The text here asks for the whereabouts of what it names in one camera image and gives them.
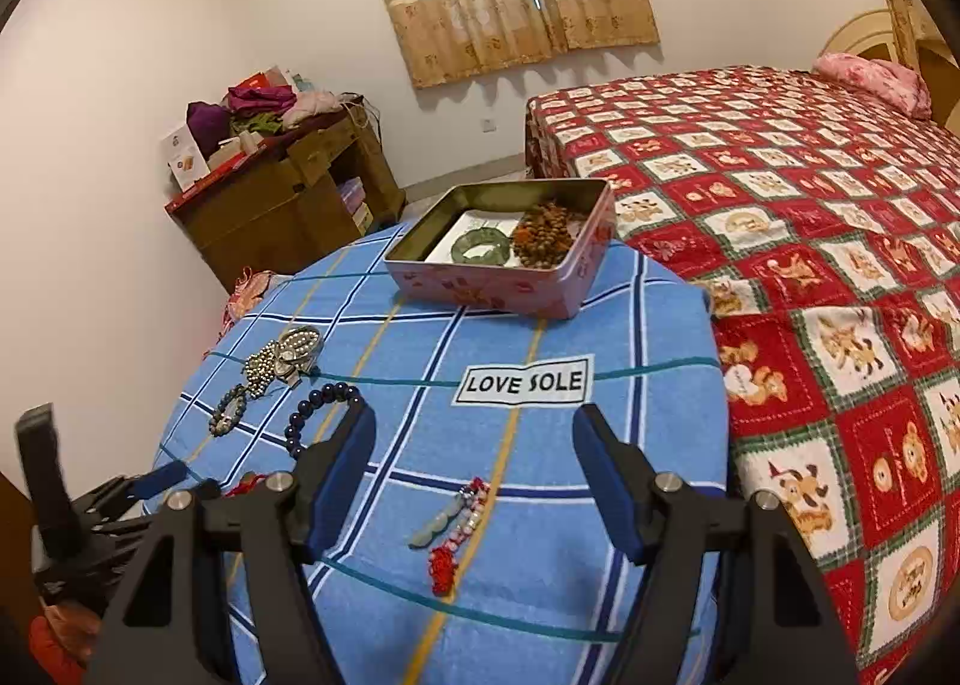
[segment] red checkered bedspread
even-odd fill
[[[875,685],[960,563],[960,142],[806,73],[530,101],[536,177],[605,178],[624,241],[712,292],[746,492],[776,492]]]

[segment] baseboard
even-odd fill
[[[450,188],[461,184],[472,184],[474,182],[486,182],[490,179],[496,179],[498,176],[506,176],[508,173],[515,173],[517,170],[523,170],[526,167],[526,161],[522,154],[512,154],[510,157],[502,157],[499,160],[491,160],[488,163],[481,163],[478,166],[469,166],[464,169],[455,170],[452,173],[445,173],[443,176],[437,176],[433,179],[427,179],[425,182],[418,182],[409,185],[407,190],[407,202],[416,203],[418,200],[441,195]]]

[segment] purple cloth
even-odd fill
[[[296,103],[296,94],[289,87],[230,87],[227,95],[234,116],[256,116],[258,113],[283,113]]]
[[[220,148],[220,141],[230,137],[230,113],[223,106],[196,102],[186,107],[186,125],[205,158]]]

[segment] blue tablecloth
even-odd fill
[[[376,410],[365,479],[335,548],[305,567],[349,685],[587,685],[610,659],[642,570],[613,551],[571,446],[572,408],[451,407],[468,365],[593,354],[592,400],[658,470],[704,492],[727,479],[727,401],[704,294],[614,241],[579,316],[541,322],[400,297],[382,259],[403,227],[310,266],[272,292],[192,375],[164,431],[157,466],[179,458],[194,484],[291,469],[283,429],[309,390],[273,383],[243,423],[208,437],[210,411],[242,381],[243,359],[294,323],[325,334],[328,380],[358,377]],[[309,444],[328,408],[304,431]],[[329,434],[339,422],[326,424]],[[407,537],[474,476],[506,472],[452,605],[430,592],[425,551]],[[160,498],[148,503],[155,509]],[[263,680],[241,558],[227,556],[243,681]],[[681,682],[698,682],[712,638],[704,565]]]

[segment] label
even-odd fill
[[[579,407],[593,391],[593,356],[558,357],[530,365],[467,367],[455,407]]]

